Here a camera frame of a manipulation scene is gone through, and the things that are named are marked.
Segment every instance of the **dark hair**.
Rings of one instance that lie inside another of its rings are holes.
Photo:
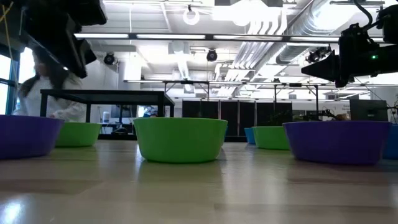
[[[45,64],[52,88],[55,90],[63,89],[63,83],[68,78],[69,72],[64,70],[43,48],[33,48],[33,54],[36,55],[40,63]],[[19,96],[26,97],[39,79],[40,75],[36,72],[34,77],[26,80],[19,89]]]

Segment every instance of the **desk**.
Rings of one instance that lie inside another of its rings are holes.
[[[170,117],[174,117],[174,102],[164,91],[41,90],[40,92],[42,94],[40,116],[46,116],[48,97],[53,96],[85,104],[87,123],[90,122],[91,105],[156,105],[159,117],[164,117],[164,108],[169,106]]]

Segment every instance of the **black table frame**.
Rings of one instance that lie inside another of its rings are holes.
[[[86,122],[90,122],[91,105],[156,105],[157,115],[165,116],[165,106],[170,107],[170,117],[174,117],[174,102],[164,91],[129,91],[129,90],[41,90],[40,116],[47,115],[48,97],[57,97],[86,105]],[[129,95],[129,96],[157,96],[157,101],[114,101],[114,100],[86,100],[73,95]]]

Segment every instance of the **green bowl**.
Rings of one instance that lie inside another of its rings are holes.
[[[227,121],[203,118],[137,118],[141,155],[156,162],[215,160],[224,143]]]
[[[258,148],[289,150],[284,127],[253,127],[253,130]]]
[[[101,124],[65,122],[55,147],[92,146],[98,139]]]

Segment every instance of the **plastic bowl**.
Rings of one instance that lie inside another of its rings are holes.
[[[393,124],[388,134],[386,147],[383,151],[383,159],[398,159],[398,125]]]
[[[254,132],[252,128],[245,128],[244,133],[246,134],[246,139],[249,144],[256,144],[256,140],[254,139]]]
[[[55,147],[88,147],[98,139],[101,124],[65,122]]]
[[[0,123],[0,159],[22,159],[50,153],[63,120],[0,115]]]
[[[285,123],[293,155],[330,164],[376,164],[391,123],[382,121],[312,121]]]
[[[289,150],[282,126],[253,127],[256,146],[261,149]]]
[[[150,161],[192,163],[215,160],[227,121],[204,118],[137,118],[141,155]]]

